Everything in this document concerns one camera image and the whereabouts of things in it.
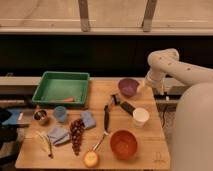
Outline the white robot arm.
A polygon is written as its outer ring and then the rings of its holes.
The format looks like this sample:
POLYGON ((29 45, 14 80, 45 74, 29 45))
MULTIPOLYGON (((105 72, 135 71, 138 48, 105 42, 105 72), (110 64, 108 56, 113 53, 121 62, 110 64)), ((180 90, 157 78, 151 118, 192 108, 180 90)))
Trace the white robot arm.
POLYGON ((162 92, 166 75, 188 86, 177 104, 170 171, 213 171, 213 69, 179 60, 174 48, 148 55, 147 86, 162 92))

